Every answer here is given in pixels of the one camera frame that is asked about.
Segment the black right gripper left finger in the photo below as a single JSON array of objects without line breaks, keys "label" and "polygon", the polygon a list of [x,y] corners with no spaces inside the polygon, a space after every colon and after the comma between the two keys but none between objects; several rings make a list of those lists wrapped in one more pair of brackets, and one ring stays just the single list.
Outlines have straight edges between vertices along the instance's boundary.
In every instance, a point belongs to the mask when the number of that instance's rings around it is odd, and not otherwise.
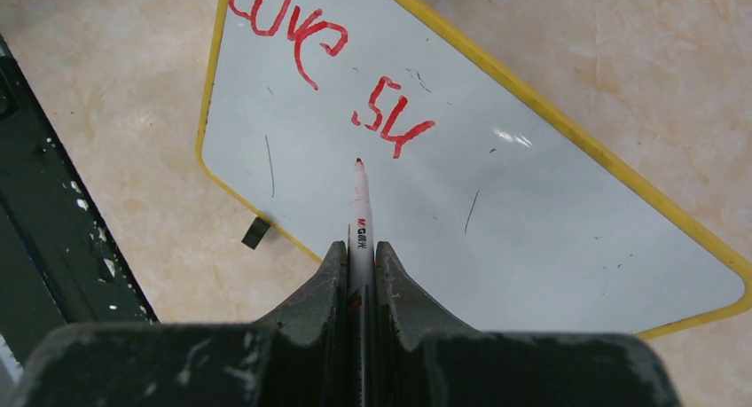
[{"label": "black right gripper left finger", "polygon": [[347,249],[251,323],[87,323],[50,333],[10,406],[344,406]]}]

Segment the yellow framed whiteboard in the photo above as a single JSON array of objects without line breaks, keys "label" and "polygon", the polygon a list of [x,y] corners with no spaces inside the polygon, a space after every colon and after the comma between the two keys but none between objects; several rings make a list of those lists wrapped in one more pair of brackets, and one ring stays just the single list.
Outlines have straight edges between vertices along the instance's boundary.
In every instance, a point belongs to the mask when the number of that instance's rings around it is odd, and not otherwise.
[{"label": "yellow framed whiteboard", "polygon": [[751,307],[751,266],[421,0],[219,0],[197,155],[312,256],[375,238],[480,330],[657,337]]}]

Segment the red white marker pen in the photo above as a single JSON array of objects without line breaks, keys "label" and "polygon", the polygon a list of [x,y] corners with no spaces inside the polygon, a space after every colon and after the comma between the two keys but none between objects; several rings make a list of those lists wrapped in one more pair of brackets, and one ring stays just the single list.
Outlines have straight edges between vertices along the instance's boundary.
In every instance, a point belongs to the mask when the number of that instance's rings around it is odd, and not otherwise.
[{"label": "red white marker pen", "polygon": [[374,248],[372,209],[364,163],[354,165],[354,199],[348,232],[348,313],[351,332],[352,389],[355,406],[373,406],[372,284]]}]

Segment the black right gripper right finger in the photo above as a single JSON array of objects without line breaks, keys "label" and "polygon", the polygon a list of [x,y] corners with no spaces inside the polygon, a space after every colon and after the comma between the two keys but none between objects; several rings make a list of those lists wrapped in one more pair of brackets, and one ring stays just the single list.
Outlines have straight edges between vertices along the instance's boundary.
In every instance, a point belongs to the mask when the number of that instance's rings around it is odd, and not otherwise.
[{"label": "black right gripper right finger", "polygon": [[617,333],[482,332],[376,248],[386,406],[678,406],[660,358]]}]

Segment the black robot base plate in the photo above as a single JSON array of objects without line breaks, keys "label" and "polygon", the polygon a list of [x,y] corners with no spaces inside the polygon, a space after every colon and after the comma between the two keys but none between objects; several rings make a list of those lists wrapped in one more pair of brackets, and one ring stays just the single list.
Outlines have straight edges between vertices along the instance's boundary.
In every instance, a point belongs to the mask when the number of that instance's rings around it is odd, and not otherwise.
[{"label": "black robot base plate", "polygon": [[156,314],[17,60],[1,50],[1,335],[25,363],[72,323]]}]

